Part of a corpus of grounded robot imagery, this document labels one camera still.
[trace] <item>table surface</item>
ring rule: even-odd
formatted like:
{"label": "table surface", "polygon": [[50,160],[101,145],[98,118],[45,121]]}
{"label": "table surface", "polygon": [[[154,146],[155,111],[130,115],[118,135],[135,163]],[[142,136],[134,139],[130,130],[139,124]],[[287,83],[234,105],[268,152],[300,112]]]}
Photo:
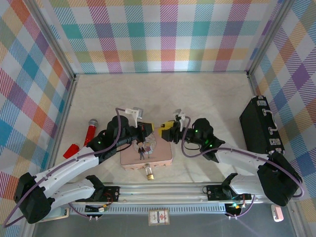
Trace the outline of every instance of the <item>table surface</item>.
{"label": "table surface", "polygon": [[[88,121],[97,119],[96,132],[106,129],[116,115],[115,107],[144,109],[143,121],[155,127],[172,120],[174,110],[181,108],[192,122],[207,118],[214,135],[229,144],[245,149],[239,116],[252,97],[245,74],[170,73],[170,74],[102,74],[82,75],[74,95],[55,164],[64,161],[63,154],[72,143],[83,145]],[[180,144],[171,144],[173,163],[155,167],[155,179],[147,181],[144,169],[124,170],[120,155],[77,176],[72,182],[94,174],[102,182],[222,182],[229,174],[247,172],[228,164],[198,158],[186,158]],[[198,151],[187,151],[197,154]]]}

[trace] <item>black case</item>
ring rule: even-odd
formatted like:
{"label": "black case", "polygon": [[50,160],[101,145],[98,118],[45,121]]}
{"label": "black case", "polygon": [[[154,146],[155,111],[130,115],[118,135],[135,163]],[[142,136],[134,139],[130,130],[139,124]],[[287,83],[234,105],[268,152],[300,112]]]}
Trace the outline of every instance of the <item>black case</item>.
{"label": "black case", "polygon": [[249,151],[259,154],[274,151],[285,153],[266,97],[253,97],[239,119]]}

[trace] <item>label sticker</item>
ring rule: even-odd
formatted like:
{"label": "label sticker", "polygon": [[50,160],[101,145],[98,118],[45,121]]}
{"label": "label sticker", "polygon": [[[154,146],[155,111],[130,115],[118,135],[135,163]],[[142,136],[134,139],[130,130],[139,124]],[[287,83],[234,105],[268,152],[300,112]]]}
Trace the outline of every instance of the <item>label sticker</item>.
{"label": "label sticker", "polygon": [[169,225],[169,210],[150,210],[148,213],[148,221],[150,226]]}

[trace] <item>red microphone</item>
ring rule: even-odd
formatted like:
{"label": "red microphone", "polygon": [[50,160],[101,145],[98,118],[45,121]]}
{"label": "red microphone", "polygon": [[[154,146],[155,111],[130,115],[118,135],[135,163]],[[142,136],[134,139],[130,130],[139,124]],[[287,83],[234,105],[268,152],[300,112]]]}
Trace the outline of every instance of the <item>red microphone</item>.
{"label": "red microphone", "polygon": [[95,130],[97,129],[98,126],[98,121],[96,119],[91,119],[89,121],[89,127],[88,127],[88,131],[87,131],[87,135],[85,137],[85,141],[84,141],[84,147],[88,144],[88,142],[90,142],[92,140],[92,138],[94,138],[94,134],[95,134]]}

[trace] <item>suitcase handle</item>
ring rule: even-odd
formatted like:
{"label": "suitcase handle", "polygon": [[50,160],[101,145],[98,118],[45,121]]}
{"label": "suitcase handle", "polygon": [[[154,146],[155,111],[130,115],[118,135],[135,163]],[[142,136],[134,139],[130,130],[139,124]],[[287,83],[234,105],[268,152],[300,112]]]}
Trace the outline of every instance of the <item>suitcase handle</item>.
{"label": "suitcase handle", "polygon": [[273,117],[273,114],[271,112],[271,110],[266,110],[266,109],[262,109],[262,113],[263,113],[263,116],[267,116],[267,113],[270,113],[271,116],[272,116],[272,121],[275,125],[276,128],[271,128],[271,127],[268,127],[268,130],[269,130],[269,133],[270,135],[273,135],[273,132],[276,132],[277,131],[277,123],[275,121],[275,118]]}

